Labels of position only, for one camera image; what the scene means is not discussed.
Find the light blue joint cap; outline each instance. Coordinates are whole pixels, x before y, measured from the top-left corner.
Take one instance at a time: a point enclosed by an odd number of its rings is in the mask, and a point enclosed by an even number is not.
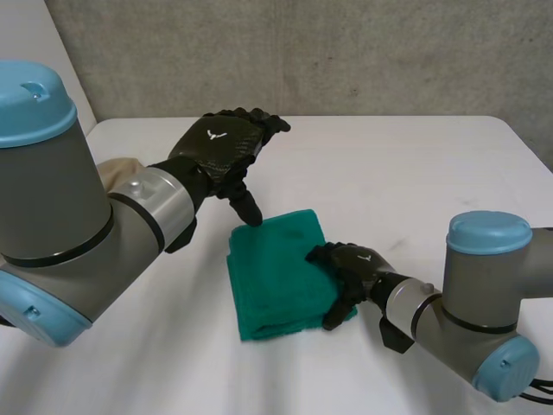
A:
[[[487,356],[473,378],[473,386],[497,402],[506,402],[524,392],[538,367],[536,346],[518,335]]]
[[[477,210],[458,214],[449,222],[448,246],[470,255],[497,255],[527,246],[528,222],[515,214]]]
[[[54,347],[67,346],[92,326],[56,297],[5,271],[0,271],[0,316]]]
[[[59,136],[77,119],[60,76],[44,65],[0,60],[0,149]]]

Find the white table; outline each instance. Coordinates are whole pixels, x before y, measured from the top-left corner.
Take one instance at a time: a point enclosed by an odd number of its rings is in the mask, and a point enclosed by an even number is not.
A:
[[[370,246],[399,272],[442,286],[449,219],[473,209],[553,225],[553,175],[488,117],[289,117],[247,183],[265,217],[313,208],[327,239]],[[191,118],[116,119],[92,131],[97,162],[163,159]],[[66,349],[0,329],[3,415],[550,413],[496,404],[419,347],[384,348],[380,313],[332,333],[241,343],[226,269],[240,225],[223,201],[199,212],[193,242],[159,258]],[[525,302],[519,331],[553,379],[553,301]]]

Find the gray wall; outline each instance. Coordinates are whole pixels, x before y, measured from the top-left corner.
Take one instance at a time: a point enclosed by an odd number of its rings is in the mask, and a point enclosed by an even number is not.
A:
[[[47,0],[99,120],[486,114],[553,168],[551,0]]]

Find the folded green towel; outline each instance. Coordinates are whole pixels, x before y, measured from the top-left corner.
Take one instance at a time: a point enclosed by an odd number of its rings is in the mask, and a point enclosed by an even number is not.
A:
[[[338,282],[305,256],[324,243],[312,210],[234,229],[227,264],[243,341],[321,327],[339,295]]]

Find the black cable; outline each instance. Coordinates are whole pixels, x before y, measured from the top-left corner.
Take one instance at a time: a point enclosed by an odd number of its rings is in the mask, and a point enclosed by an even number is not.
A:
[[[553,380],[534,379],[530,386],[547,386],[553,387]]]
[[[2,316],[0,316],[0,326],[14,327],[14,325],[11,322],[6,320]]]
[[[543,379],[534,379],[530,383],[530,387],[538,390],[542,393],[547,393],[548,395],[553,395],[553,390],[548,389],[548,387],[553,386],[553,380],[543,380]],[[528,393],[521,393],[520,398],[527,399],[531,402],[536,402],[542,405],[553,405],[553,399],[541,398],[539,396],[530,395]]]
[[[544,387],[544,386],[531,386],[531,387],[538,390],[539,392],[547,393],[548,395],[553,395],[553,391],[551,391],[547,387]]]
[[[553,399],[540,398],[538,396],[529,395],[528,393],[521,393],[519,396],[522,399],[531,400],[532,402],[536,402],[538,404],[553,405]]]

